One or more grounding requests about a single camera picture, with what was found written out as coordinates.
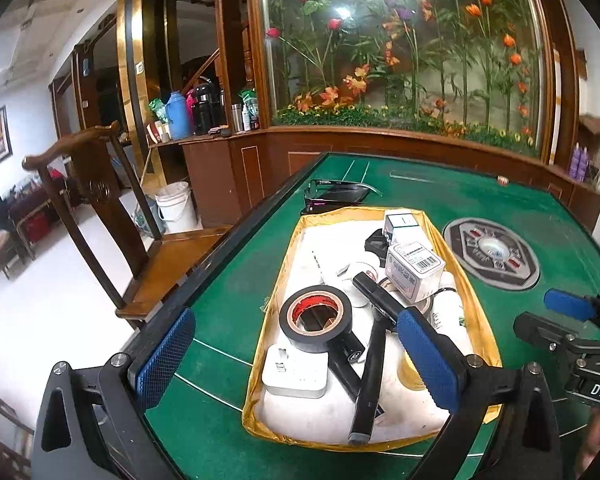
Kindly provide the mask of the person's right hand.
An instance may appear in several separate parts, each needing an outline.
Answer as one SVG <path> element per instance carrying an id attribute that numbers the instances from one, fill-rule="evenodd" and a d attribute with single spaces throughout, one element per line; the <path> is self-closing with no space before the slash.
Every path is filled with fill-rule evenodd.
<path id="1" fill-rule="evenodd" d="M 600 452 L 600 408 L 591 408 L 582 443 L 574 463 L 574 478 L 579 479 Z"/>

